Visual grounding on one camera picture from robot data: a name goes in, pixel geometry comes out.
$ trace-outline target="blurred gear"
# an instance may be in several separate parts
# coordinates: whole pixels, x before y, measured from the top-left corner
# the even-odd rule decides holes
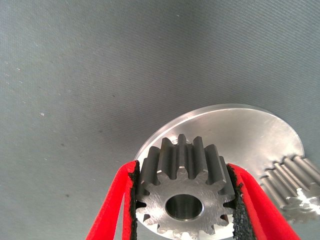
[[[299,156],[275,162],[261,179],[262,188],[293,223],[320,219],[320,171]]]

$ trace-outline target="metal gear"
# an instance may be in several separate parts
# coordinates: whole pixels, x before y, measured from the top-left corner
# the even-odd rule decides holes
[[[215,233],[214,225],[226,226],[235,192],[223,157],[215,145],[203,146],[202,138],[187,143],[183,134],[177,144],[162,139],[161,149],[152,146],[143,161],[136,192],[143,223],[157,224],[157,233],[172,231],[172,239],[199,231]]]
[[[320,219],[320,171],[299,156],[275,162],[261,179],[262,187],[292,223]]]

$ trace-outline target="machined metal surface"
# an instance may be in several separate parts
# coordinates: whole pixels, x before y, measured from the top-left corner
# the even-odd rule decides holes
[[[150,148],[138,182],[137,200],[144,204],[137,214],[156,233],[177,240],[188,233],[195,240],[201,231],[229,232],[235,192],[223,157],[213,144],[204,148],[201,137],[187,143],[181,134],[177,144],[163,138],[161,149]]]
[[[307,158],[275,162],[261,179],[262,187],[293,223],[320,219],[320,171]]]
[[[201,136],[205,146],[214,143],[226,163],[246,169],[259,183],[274,161],[305,155],[298,134],[281,118],[255,106],[219,104],[170,121],[144,143],[135,159],[142,163],[151,146],[159,148],[162,138],[176,143],[179,134],[188,141]]]

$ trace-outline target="gear tooth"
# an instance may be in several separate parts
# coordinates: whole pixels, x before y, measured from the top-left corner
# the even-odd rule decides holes
[[[141,185],[143,186],[143,188],[145,190],[147,190],[149,193],[152,193],[155,185],[153,183],[149,183],[149,182],[142,182]]]
[[[152,217],[147,218],[146,220],[143,221],[143,223],[147,224],[147,225],[153,225],[156,224],[157,221],[154,220]]]
[[[204,144],[202,142],[202,137],[200,136],[197,136],[193,140],[193,162],[196,163],[195,164],[196,176],[201,172],[208,172]]]
[[[212,225],[203,230],[206,234],[213,235],[216,233],[215,227]]]
[[[174,239],[178,239],[178,240],[181,239],[182,233],[183,232],[181,232],[181,231],[176,231],[176,230],[172,231]]]
[[[190,238],[192,240],[197,240],[198,239],[198,236],[199,236],[199,232],[188,232]]]
[[[199,172],[198,174],[197,174],[197,176],[195,177],[196,179],[198,179],[199,181],[201,181],[201,182],[206,182],[207,180],[208,180],[208,172],[207,171],[205,171],[205,170],[202,170],[201,172]]]
[[[160,149],[152,146],[149,149],[147,158],[144,159],[141,172],[139,175],[139,183],[136,189],[136,195],[138,199],[143,198],[143,196],[148,195],[144,186],[146,184],[158,184],[157,179],[157,166],[159,161]]]
[[[235,198],[235,190],[234,187],[232,185],[231,179],[230,179],[230,175],[228,173],[228,169],[227,169],[227,165],[225,162],[225,159],[223,156],[219,157],[221,166],[222,166],[222,170],[225,176],[225,180],[226,180],[226,184],[224,185],[223,189],[221,189],[221,191],[219,191],[220,195],[229,195],[229,196],[233,196],[233,199]]]
[[[163,229],[163,228],[161,227],[161,225],[158,225],[158,228],[157,228],[156,231],[157,231],[159,234],[165,234],[168,230]]]
[[[182,166],[176,172],[177,179],[187,179],[188,178],[188,171]]]
[[[204,149],[205,158],[208,168],[208,181],[207,184],[219,182],[220,184],[227,183],[225,172],[222,167],[220,157],[215,145],[211,144]]]
[[[227,215],[234,214],[234,212],[235,212],[235,210],[231,207],[225,207],[224,211],[225,211],[225,214],[227,214]]]
[[[135,212],[137,214],[147,214],[148,213],[148,210],[146,207],[139,207],[135,210]]]
[[[159,155],[157,172],[166,173],[170,179],[176,179],[177,150],[168,138],[163,138]]]
[[[170,180],[169,176],[163,171],[158,172],[157,177],[158,177],[160,184],[165,181]]]
[[[183,134],[180,134],[178,137],[178,143],[176,145],[176,159],[178,166],[177,171],[181,168],[189,171],[187,139]]]

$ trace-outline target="gray fabric background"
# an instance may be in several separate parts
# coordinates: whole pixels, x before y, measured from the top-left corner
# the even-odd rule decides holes
[[[0,240],[84,239],[117,169],[208,105],[275,113],[319,165],[319,91],[317,0],[0,0]]]

